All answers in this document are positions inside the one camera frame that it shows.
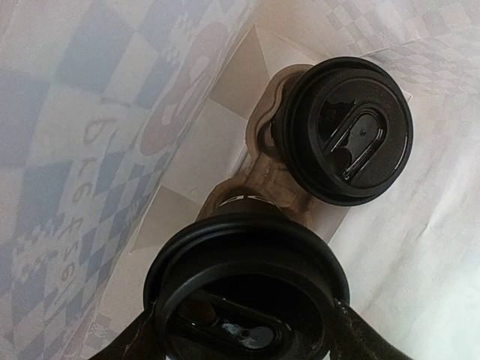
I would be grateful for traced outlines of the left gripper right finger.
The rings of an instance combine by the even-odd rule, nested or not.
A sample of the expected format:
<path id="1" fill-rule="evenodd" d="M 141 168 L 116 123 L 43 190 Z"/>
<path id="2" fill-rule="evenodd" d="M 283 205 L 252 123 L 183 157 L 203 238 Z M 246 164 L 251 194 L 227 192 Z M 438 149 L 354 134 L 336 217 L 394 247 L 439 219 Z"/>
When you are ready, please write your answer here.
<path id="1" fill-rule="evenodd" d="M 334 300 L 330 359 L 407 360 L 345 301 Z"/>

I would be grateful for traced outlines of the cardboard cup carrier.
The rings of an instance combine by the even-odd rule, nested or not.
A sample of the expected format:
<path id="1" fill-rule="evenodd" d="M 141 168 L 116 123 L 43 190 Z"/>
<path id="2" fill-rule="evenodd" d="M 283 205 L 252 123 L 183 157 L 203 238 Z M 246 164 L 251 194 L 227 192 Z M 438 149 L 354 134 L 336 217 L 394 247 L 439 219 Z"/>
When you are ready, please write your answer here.
<path id="1" fill-rule="evenodd" d="M 240 194 L 256 194 L 275 204 L 290 219 L 305 227 L 313 225 L 314 197 L 296 183 L 277 150 L 271 125 L 284 100 L 284 89 L 311 64 L 294 64 L 278 71 L 254 108 L 245 131 L 246 158 L 240 169 L 208 195 L 197 220 L 207 218 L 225 200 Z"/>

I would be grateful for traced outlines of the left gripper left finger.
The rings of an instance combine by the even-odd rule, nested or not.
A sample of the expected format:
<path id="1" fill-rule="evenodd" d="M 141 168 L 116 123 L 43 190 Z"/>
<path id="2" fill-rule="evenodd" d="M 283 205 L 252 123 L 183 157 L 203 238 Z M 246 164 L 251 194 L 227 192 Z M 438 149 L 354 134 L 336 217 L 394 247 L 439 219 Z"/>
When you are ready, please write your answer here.
<path id="1" fill-rule="evenodd" d="M 91 360 L 159 360 L 166 351 L 155 329 L 154 301 L 113 342 L 93 355 Z"/>

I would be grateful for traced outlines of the checkered paper takeout bag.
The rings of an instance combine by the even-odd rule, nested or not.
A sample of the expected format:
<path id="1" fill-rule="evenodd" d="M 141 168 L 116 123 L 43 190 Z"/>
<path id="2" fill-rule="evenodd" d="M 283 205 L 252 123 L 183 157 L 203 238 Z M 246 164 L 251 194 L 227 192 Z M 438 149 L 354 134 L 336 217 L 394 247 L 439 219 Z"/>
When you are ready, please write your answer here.
<path id="1" fill-rule="evenodd" d="M 379 199 L 313 204 L 352 306 L 414 359 L 479 357 L 477 1 L 3 1 L 1 357 L 87 359 L 235 170 L 274 74 L 361 56 L 406 92 Z"/>

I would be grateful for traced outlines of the black paper coffee cup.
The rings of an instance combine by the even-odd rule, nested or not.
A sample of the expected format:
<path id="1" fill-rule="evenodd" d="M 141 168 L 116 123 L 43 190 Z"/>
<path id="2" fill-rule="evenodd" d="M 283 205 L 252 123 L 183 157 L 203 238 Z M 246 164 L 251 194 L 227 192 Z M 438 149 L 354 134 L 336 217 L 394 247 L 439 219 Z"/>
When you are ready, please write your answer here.
<path id="1" fill-rule="evenodd" d="M 275 147 L 290 172 L 299 169 L 299 140 L 302 132 L 298 129 L 299 77 L 289 78 L 281 92 L 280 106 L 274 115 L 271 135 Z"/>

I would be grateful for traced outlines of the black cup lid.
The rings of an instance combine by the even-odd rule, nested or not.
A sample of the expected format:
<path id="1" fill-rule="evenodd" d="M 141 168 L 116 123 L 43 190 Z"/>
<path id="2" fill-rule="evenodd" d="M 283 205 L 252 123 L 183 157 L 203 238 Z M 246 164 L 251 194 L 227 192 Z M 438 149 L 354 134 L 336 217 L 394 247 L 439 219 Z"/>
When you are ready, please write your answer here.
<path id="1" fill-rule="evenodd" d="M 359 206 L 385 193 L 413 147 L 413 119 L 400 86 L 358 57 L 325 60 L 297 82 L 299 169 L 309 194 L 336 206 Z"/>
<path id="2" fill-rule="evenodd" d="M 145 308 L 170 359 L 324 359 L 344 270 L 306 227 L 219 215 L 177 232 L 148 270 Z"/>

